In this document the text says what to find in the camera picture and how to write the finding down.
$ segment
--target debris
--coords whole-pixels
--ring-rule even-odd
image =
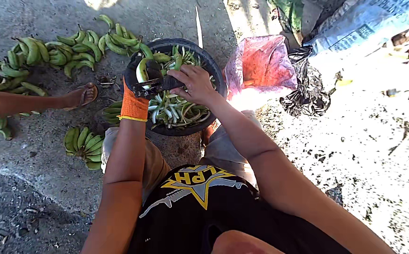
[[[32,208],[27,208],[26,211],[33,212],[33,213],[38,213],[38,211],[36,209],[32,209]]]
[[[0,245],[4,245],[8,238],[9,238],[9,235],[4,236],[4,238],[0,242]]]

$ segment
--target pink plastic bag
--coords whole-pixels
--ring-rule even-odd
[[[224,69],[227,100],[238,110],[256,109],[267,100],[289,95],[297,77],[282,35],[244,39]]]

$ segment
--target hand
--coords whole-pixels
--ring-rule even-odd
[[[181,88],[170,90],[171,94],[179,95],[187,101],[209,107],[219,97],[223,98],[212,87],[209,73],[200,66],[182,65],[181,71],[169,70],[171,75],[185,84],[187,92]]]
[[[124,83],[126,84],[126,87],[129,88],[129,90],[134,92],[134,85],[138,84],[139,82],[137,81],[137,75],[135,74],[135,71],[137,69],[137,66],[139,65],[140,61],[142,60],[141,56],[136,56],[134,61],[130,62],[126,69],[123,71],[123,78],[124,78]],[[156,79],[156,78],[162,78],[162,73],[161,73],[161,66],[154,60],[149,60],[147,63],[147,73],[149,79]]]
[[[136,57],[135,60],[128,64],[128,67],[123,72],[123,105],[121,107],[121,119],[130,119],[135,121],[146,122],[148,118],[148,100],[145,98],[136,98],[133,92],[134,84],[137,84],[137,76],[135,70],[142,60],[141,57]]]

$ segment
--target black plastic bag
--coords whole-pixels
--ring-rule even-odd
[[[292,50],[289,59],[297,75],[297,90],[286,97],[280,98],[280,103],[286,112],[294,117],[300,114],[320,117],[330,107],[330,94],[322,91],[320,72],[309,65],[308,56],[312,52],[311,46]]]

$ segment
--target dirt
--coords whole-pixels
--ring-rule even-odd
[[[23,180],[0,174],[0,253],[79,253],[91,221],[92,215],[66,212]]]

